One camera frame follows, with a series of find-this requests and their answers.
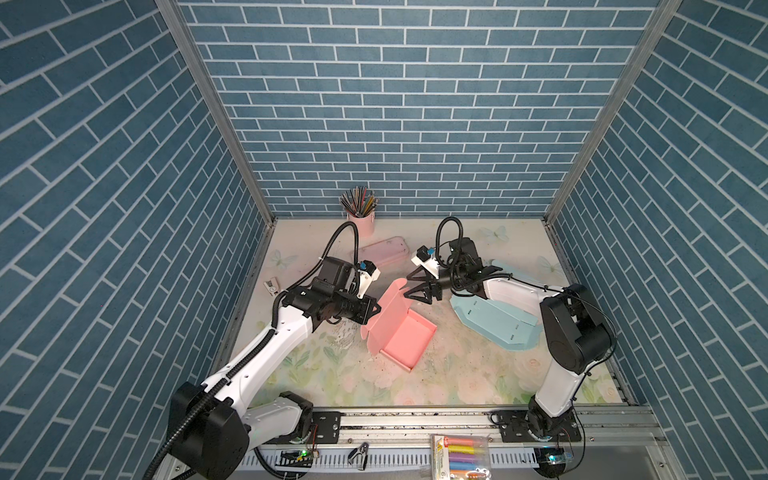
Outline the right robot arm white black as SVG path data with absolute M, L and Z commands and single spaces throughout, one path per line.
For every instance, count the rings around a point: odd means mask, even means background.
M 551 363 L 524 417 L 529 434 L 547 441 L 575 421 L 574 399 L 591 370 L 612 354 L 616 337 L 591 292 L 572 284 L 537 284 L 499 265 L 485 264 L 469 238 L 448 243 L 441 260 L 435 248 L 412 256 L 412 288 L 405 298 L 431 304 L 450 293 L 461 323 L 509 351 L 546 342 Z

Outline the pink paper box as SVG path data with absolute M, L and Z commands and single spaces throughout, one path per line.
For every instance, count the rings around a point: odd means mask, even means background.
M 435 335 L 437 326 L 412 309 L 404 296 L 405 278 L 394 280 L 378 300 L 381 311 L 361 327 L 369 354 L 383 355 L 410 372 L 418 364 Z

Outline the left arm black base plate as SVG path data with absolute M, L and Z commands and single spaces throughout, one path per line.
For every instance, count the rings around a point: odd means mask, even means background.
M 313 411 L 302 414 L 288 442 L 293 444 L 336 444 L 339 439 L 342 414 L 340 411 Z

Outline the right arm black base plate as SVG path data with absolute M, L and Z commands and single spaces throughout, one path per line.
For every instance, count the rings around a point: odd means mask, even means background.
M 543 410 L 494 410 L 488 419 L 495 426 L 504 443 L 556 442 L 582 440 L 582 429 L 575 410 L 568 409 L 558 417 L 549 417 Z

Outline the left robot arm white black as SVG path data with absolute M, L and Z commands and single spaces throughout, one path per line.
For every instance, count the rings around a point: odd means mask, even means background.
M 246 453 L 278 437 L 307 435 L 312 404 L 291 392 L 258 408 L 251 403 L 297 346 L 332 319 L 364 325 L 381 310 L 368 295 L 380 276 L 370 260 L 357 264 L 326 257 L 274 299 L 265 329 L 201 384 L 182 384 L 172 395 L 166 439 L 143 476 L 152 479 L 172 456 L 198 474 L 226 479 Z

